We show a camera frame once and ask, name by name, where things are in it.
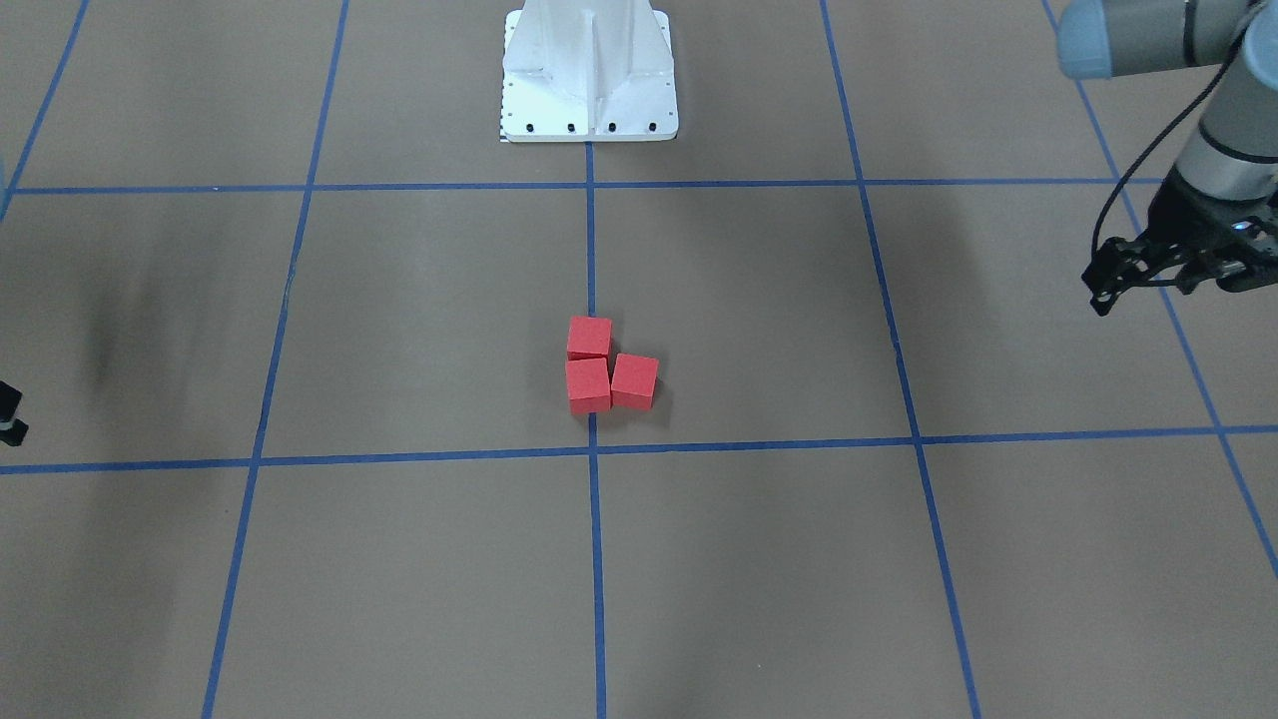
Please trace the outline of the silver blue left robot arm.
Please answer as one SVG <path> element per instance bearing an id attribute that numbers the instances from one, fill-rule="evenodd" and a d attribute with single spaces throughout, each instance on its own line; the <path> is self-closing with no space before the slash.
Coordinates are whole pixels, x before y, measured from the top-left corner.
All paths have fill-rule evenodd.
<path id="1" fill-rule="evenodd" d="M 1150 142 L 1196 124 L 1132 240 L 1091 227 L 1081 281 L 1097 315 L 1131 290 L 1275 284 L 1277 9 L 1273 1 L 1072 1 L 1057 23 L 1074 80 L 1210 66 L 1199 95 Z"/>

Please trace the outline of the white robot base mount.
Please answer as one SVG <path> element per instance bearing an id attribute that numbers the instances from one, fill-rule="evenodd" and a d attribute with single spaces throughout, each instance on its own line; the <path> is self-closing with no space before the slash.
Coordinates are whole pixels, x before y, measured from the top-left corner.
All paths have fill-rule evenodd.
<path id="1" fill-rule="evenodd" d="M 525 1 L 504 23 L 498 138 L 638 143 L 679 135 L 671 22 L 648 1 Z"/>

